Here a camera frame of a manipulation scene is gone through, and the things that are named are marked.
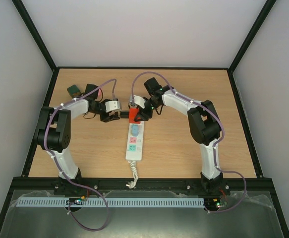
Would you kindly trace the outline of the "red cube adapter plug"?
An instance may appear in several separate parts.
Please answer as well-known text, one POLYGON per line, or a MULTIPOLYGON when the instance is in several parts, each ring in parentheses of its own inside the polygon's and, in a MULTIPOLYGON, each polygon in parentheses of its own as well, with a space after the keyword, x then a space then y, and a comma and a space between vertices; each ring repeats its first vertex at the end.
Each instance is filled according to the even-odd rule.
POLYGON ((130 108, 129 110, 129 123, 132 124, 140 124, 141 118, 138 116, 139 109, 138 108, 130 108))

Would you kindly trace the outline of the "pink folding socket plug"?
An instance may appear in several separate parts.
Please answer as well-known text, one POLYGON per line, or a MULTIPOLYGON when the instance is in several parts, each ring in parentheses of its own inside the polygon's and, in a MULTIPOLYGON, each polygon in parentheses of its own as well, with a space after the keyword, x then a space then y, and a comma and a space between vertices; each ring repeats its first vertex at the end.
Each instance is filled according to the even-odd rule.
POLYGON ((102 96, 103 96, 102 90, 99 89, 97 94, 97 100, 100 100, 102 96))

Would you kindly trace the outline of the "white power strip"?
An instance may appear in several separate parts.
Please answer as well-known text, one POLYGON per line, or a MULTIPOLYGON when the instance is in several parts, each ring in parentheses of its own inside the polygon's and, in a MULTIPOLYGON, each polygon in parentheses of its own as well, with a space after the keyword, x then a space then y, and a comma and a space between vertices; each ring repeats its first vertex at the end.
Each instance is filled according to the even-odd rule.
POLYGON ((143 141, 144 141, 143 137, 144 137, 145 123, 141 121, 141 123, 138 124, 139 134, 137 137, 131 135, 132 125, 133 125, 132 123, 129 124, 125 159, 127 161, 141 161, 143 152, 143 141))

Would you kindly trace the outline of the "dark green plug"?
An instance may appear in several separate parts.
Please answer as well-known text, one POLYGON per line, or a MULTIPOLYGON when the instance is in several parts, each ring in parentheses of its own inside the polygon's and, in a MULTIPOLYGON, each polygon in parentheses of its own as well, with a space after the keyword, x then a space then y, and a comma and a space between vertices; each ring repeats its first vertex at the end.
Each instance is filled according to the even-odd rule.
POLYGON ((82 92, 75 84, 68 87, 67 92, 71 98, 79 98, 82 95, 82 92))

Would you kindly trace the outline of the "black usb plug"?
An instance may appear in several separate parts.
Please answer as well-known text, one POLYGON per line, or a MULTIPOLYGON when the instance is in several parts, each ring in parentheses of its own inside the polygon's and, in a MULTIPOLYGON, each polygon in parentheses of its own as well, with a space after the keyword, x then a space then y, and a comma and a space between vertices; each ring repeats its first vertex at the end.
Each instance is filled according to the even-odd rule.
POLYGON ((120 111, 119 116, 121 119, 129 119, 129 111, 120 111))

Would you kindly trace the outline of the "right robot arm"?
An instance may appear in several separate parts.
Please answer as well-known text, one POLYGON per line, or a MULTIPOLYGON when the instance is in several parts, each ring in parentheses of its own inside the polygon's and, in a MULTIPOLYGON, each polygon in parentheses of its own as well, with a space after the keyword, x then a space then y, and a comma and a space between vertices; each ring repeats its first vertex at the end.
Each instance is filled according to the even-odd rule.
POLYGON ((218 144, 221 141, 220 136, 224 135, 223 125, 213 103, 209 100, 202 102, 193 100, 176 91, 169 83, 163 87, 154 77, 148 79, 144 86, 150 95, 148 99, 136 96, 134 88, 131 88, 129 104, 139 109, 131 118, 136 122, 148 121, 152 118, 153 111, 160 114, 158 108, 162 107, 171 107, 187 116, 190 134, 200 145, 202 189, 207 194, 213 194, 219 189, 223 180, 218 144))

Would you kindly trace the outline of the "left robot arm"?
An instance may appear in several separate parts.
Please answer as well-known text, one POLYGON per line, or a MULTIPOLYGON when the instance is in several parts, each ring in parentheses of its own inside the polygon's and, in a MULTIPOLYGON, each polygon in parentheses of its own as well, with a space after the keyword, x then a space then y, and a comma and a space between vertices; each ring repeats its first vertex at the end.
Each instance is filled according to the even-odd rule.
POLYGON ((116 79, 113 82, 112 99, 104 99, 102 87, 87 84, 85 91, 81 92, 76 85, 67 89, 71 100, 61 103, 58 107, 42 107, 36 126, 34 139, 54 161, 58 169, 58 177, 62 182, 68 182, 72 186, 86 189, 82 184, 81 171, 75 164, 69 144, 71 141, 71 121, 78 116, 92 113, 99 115, 101 122, 119 120, 121 111, 120 101, 115 96, 116 79))

